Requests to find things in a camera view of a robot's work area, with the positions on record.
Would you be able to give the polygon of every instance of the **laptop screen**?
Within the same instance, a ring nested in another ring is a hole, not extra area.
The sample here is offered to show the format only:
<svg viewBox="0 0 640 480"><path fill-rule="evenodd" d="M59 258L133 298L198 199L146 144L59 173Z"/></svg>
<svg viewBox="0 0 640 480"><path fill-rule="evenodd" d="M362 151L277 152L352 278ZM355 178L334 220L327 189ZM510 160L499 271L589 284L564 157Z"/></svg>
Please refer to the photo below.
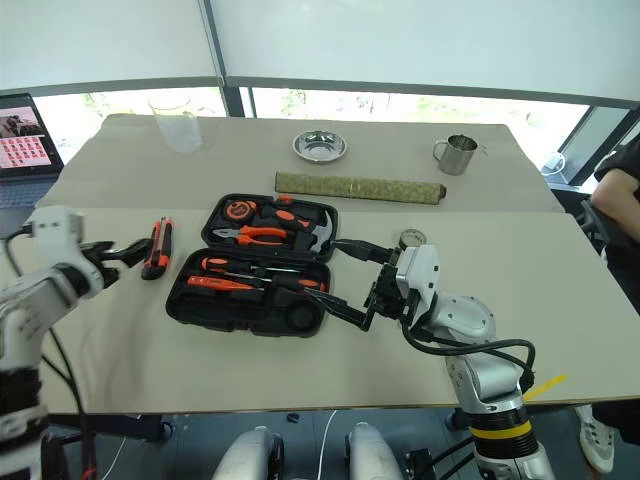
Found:
<svg viewBox="0 0 640 480"><path fill-rule="evenodd" d="M31 96L0 97L0 176L56 173L61 168Z"/></svg>

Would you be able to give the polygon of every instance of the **person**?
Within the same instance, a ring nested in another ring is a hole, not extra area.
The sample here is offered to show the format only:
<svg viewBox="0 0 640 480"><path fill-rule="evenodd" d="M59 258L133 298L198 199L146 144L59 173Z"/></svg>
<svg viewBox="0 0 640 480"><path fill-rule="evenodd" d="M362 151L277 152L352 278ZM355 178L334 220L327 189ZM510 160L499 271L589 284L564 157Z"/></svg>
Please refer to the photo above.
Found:
<svg viewBox="0 0 640 480"><path fill-rule="evenodd" d="M628 248L605 247L607 267L640 314L640 134L598 165L594 176L599 183L592 205L615 221L630 243ZM613 470L614 428L625 442L640 445L640 400L602 402L575 410L580 446L600 473Z"/></svg>

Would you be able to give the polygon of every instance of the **screwdriver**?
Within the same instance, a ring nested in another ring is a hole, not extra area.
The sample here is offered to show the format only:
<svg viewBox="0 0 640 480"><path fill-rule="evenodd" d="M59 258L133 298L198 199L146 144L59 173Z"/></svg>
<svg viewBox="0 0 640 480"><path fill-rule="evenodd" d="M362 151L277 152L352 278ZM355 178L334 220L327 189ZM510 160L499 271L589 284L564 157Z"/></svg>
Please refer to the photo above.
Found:
<svg viewBox="0 0 640 480"><path fill-rule="evenodd" d="M218 290L221 292L233 292L236 290L264 290L264 288L257 288L246 283L232 282L231 280L225 280L218 277L201 277L198 275L191 275L187 280L187 285L193 287L205 287L211 290Z"/></svg>
<svg viewBox="0 0 640 480"><path fill-rule="evenodd" d="M205 272L250 272L253 270L269 270L272 272L294 272L300 273L300 270L293 268L274 268L274 267L258 267L252 265L251 262L241 262L240 260L228 260L226 258L204 257L202 259L202 269Z"/></svg>
<svg viewBox="0 0 640 480"><path fill-rule="evenodd" d="M244 278L246 280L260 280L261 282L268 282L271 283L271 285L290 288L291 290L295 291L304 290L305 288L314 288L316 290L320 290L321 292L324 292L326 290L326 287L322 282L318 282L316 280L311 280L308 278L300 278L299 275L288 275L286 273L274 275L272 278L260 278L254 277L252 275L242 275L240 273L230 272L226 272L225 275L236 278Z"/></svg>

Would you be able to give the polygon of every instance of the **rolled mat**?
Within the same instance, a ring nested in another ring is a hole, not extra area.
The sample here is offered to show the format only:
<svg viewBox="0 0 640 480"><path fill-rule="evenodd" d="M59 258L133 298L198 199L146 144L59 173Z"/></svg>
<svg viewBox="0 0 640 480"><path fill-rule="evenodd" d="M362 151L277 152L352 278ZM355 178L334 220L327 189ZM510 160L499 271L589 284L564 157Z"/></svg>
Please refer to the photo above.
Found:
<svg viewBox="0 0 640 480"><path fill-rule="evenodd" d="M441 183L276 172L276 192L439 205L447 188Z"/></svg>

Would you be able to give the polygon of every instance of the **beige tabletop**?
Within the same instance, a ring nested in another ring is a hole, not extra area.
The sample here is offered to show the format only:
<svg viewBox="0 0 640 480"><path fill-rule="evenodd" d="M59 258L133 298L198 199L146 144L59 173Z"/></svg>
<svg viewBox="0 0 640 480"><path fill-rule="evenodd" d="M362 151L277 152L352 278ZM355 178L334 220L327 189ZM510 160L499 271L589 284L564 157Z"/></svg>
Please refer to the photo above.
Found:
<svg viewBox="0 0 640 480"><path fill-rule="evenodd" d="M376 317L361 332L326 316L308 339L222 333L170 318L165 300L187 256L201 248L208 210L85 208L86 240L125 245L160 215L176 223L168 272L153 282L139 268L56 326L90 412L213 412L456 403L442 358L413 350L396 323ZM536 387L566 375L536 402L640 396L640 319L572 217L558 213L340 212L341 238L394 245L407 227L438 246L441 291L474 295L495 313L500 338L537 347ZM41 263L33 240L15 252ZM336 252L332 293L361 306L379 266ZM2 266L2 279L9 275ZM47 353L55 358L51 345ZM514 349L521 357L524 352ZM46 367L53 412L73 412L66 387Z"/></svg>
<svg viewBox="0 0 640 480"><path fill-rule="evenodd" d="M439 206L314 197L340 212L563 212L505 125L201 118L206 145L172 152L151 116L113 115L40 205L209 209L226 193L272 195L276 171L439 182ZM293 152L305 130L342 135L346 155L323 166ZM442 173L434 142L464 133L480 145L464 175Z"/></svg>

